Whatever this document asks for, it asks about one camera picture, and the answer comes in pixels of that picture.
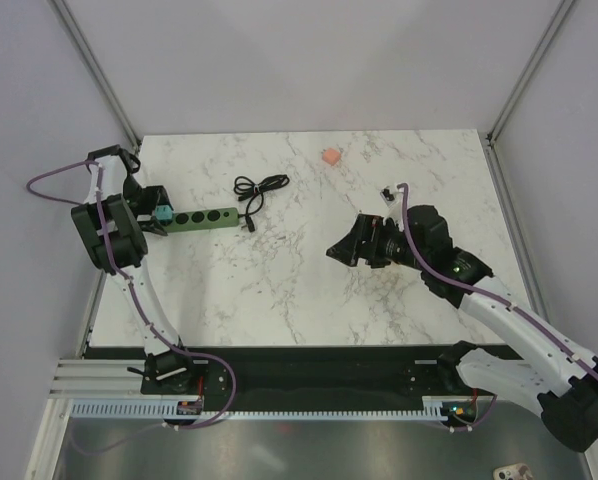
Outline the teal plug adapter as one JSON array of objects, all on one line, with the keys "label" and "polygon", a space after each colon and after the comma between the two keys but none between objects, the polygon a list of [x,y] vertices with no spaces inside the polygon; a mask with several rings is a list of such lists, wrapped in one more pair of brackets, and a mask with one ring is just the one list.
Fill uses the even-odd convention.
[{"label": "teal plug adapter", "polygon": [[160,223],[170,223],[173,220],[173,209],[169,205],[158,205],[154,210],[154,217]]}]

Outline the green power strip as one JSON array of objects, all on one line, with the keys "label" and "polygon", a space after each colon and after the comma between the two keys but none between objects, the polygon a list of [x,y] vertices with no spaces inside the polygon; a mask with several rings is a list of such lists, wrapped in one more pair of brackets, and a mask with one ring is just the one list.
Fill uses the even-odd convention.
[{"label": "green power strip", "polygon": [[161,223],[168,234],[237,227],[240,223],[236,208],[174,212],[173,220]]}]

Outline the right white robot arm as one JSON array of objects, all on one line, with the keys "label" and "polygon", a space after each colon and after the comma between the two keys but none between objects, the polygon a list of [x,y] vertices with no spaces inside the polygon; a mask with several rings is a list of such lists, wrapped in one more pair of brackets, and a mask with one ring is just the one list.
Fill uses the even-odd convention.
[{"label": "right white robot arm", "polygon": [[454,245],[435,207],[408,207],[399,221],[360,214],[326,254],[347,267],[365,262],[419,271],[431,293],[485,325],[520,357],[503,360],[461,341],[438,361],[444,391],[470,387],[509,400],[575,452],[598,441],[598,355],[518,302],[487,264]]}]

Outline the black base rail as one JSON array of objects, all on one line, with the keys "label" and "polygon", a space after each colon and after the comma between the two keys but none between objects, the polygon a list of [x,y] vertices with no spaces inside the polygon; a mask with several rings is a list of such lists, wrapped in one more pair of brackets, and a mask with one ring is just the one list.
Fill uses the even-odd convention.
[{"label": "black base rail", "polygon": [[212,347],[193,360],[203,373],[195,395],[219,410],[414,409],[426,396],[469,397],[450,371],[454,345]]}]

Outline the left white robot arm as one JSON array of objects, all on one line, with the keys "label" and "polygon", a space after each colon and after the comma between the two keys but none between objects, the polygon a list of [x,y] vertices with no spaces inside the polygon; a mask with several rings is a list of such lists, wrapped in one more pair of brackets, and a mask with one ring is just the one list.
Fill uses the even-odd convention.
[{"label": "left white robot arm", "polygon": [[139,159],[119,145],[90,152],[89,193],[71,210],[72,221],[93,265],[106,273],[127,300],[142,337],[144,366],[130,372],[142,377],[144,395],[187,395],[203,377],[184,353],[182,339],[169,322],[150,280],[147,233],[166,236],[174,219],[166,189],[144,187],[134,178]]}]

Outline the pink cube block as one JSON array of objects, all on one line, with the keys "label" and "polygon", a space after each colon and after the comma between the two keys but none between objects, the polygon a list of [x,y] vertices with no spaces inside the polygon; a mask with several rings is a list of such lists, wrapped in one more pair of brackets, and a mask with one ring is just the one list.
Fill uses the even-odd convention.
[{"label": "pink cube block", "polygon": [[333,166],[336,165],[341,159],[341,152],[338,149],[328,148],[322,152],[322,160]]}]

